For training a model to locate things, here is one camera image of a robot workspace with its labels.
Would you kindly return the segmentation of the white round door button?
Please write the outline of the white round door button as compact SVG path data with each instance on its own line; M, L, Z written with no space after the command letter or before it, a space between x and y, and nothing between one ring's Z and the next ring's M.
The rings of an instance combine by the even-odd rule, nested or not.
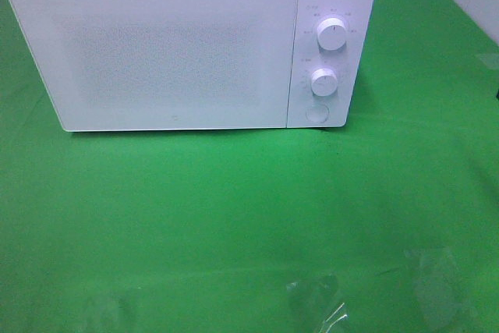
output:
M306 118L310 122L323 123L329 117L329 109L326 105L313 105L306 110Z

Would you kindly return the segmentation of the green table cloth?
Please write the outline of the green table cloth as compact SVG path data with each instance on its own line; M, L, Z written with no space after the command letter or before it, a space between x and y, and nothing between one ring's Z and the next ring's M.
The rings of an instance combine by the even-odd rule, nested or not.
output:
M495 332L498 46L375 0L340 129L66 133L1 0L4 332Z

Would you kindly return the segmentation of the white round knob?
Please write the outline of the white round knob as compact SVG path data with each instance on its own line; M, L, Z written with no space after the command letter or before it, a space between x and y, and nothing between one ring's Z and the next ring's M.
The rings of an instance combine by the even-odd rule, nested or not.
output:
M336 51L346 43L347 26L337 16L328 17L317 25L317 42L326 51Z
M338 89L338 78L333 69L321 68L311 75L311 90L315 96L328 97Z

